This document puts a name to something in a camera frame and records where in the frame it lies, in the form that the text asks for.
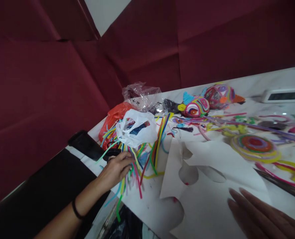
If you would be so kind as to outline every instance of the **display screen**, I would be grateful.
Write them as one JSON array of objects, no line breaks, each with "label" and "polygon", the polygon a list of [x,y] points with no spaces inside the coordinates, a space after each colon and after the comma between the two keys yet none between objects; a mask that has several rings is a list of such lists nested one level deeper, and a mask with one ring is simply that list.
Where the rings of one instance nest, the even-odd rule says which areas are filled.
[{"label": "display screen", "polygon": [[268,100],[295,100],[295,92],[271,94]]}]

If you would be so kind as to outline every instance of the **black wristband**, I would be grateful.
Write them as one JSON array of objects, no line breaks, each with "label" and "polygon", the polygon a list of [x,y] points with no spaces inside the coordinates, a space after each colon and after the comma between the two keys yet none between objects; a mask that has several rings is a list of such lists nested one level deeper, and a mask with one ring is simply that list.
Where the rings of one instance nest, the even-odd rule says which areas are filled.
[{"label": "black wristband", "polygon": [[80,220],[83,220],[85,217],[84,216],[81,216],[79,213],[78,213],[78,211],[77,211],[77,209],[76,209],[76,202],[75,202],[75,198],[72,200],[72,209],[74,210],[74,213],[75,213],[75,215],[76,215],[76,217],[77,218],[79,218]]}]

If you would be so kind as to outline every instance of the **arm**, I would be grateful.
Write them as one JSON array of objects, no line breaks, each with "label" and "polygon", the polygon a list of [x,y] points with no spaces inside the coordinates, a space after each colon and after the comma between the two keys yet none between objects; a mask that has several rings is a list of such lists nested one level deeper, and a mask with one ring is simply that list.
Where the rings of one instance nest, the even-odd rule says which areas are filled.
[{"label": "arm", "polygon": [[[99,198],[117,185],[131,169],[130,163],[134,162],[129,152],[122,152],[111,159],[104,167],[100,175],[76,197],[77,212],[84,216]],[[73,211],[72,203],[69,203],[50,223],[48,223],[35,237],[41,238],[74,238],[81,220]]]}]

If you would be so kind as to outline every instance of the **hand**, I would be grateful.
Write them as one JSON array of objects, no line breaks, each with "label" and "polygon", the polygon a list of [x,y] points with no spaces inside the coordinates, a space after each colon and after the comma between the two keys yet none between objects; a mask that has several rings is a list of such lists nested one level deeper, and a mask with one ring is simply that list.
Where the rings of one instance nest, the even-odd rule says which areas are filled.
[{"label": "hand", "polygon": [[228,206],[247,238],[295,239],[295,220],[240,188],[229,190]]},{"label": "hand", "polygon": [[131,163],[135,160],[131,157],[130,152],[122,152],[113,159],[110,159],[108,164],[103,168],[96,181],[99,184],[103,193],[111,190],[117,185],[132,168]]}]

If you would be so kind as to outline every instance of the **maroon wall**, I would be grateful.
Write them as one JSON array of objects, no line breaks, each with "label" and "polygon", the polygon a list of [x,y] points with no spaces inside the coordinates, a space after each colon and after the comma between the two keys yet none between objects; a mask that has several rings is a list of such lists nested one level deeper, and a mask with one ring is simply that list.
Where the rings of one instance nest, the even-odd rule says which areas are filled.
[{"label": "maroon wall", "polygon": [[0,1],[0,200],[121,102],[102,87],[116,73],[82,5]]},{"label": "maroon wall", "polygon": [[122,84],[162,91],[295,66],[295,0],[132,0],[99,40]]}]

